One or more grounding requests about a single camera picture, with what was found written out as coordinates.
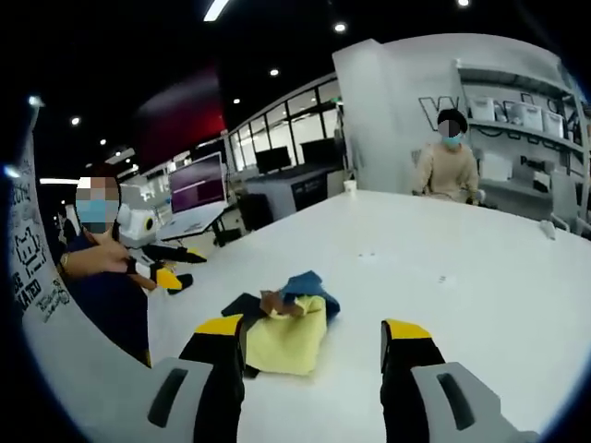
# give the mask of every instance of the laptop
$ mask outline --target laptop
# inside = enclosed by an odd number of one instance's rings
[[[177,169],[168,180],[173,217],[156,234],[159,240],[205,229],[228,207],[220,152]]]

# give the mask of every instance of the paper cup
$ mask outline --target paper cup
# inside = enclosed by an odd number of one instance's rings
[[[357,191],[357,181],[356,180],[346,180],[344,182],[344,192],[350,195],[354,195]]]

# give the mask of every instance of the yellow cloth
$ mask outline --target yellow cloth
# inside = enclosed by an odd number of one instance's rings
[[[326,335],[326,301],[304,295],[295,302],[302,317],[271,315],[247,333],[247,364],[263,372],[305,376],[314,370],[320,343]]]

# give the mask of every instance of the hand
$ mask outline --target hand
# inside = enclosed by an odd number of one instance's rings
[[[88,277],[101,272],[127,272],[127,250],[115,240],[82,251],[72,252],[66,264],[66,274],[72,278]]]

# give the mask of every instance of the computer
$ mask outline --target computer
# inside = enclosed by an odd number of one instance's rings
[[[255,152],[259,174],[266,174],[276,169],[286,168],[292,165],[289,151],[286,146]]]
[[[343,162],[343,155],[337,149],[334,138],[302,143],[305,164],[317,164],[324,166],[340,165]]]
[[[228,206],[220,152],[177,169],[168,179],[173,218],[160,229],[158,238],[197,230],[203,220],[209,219],[209,214]]]

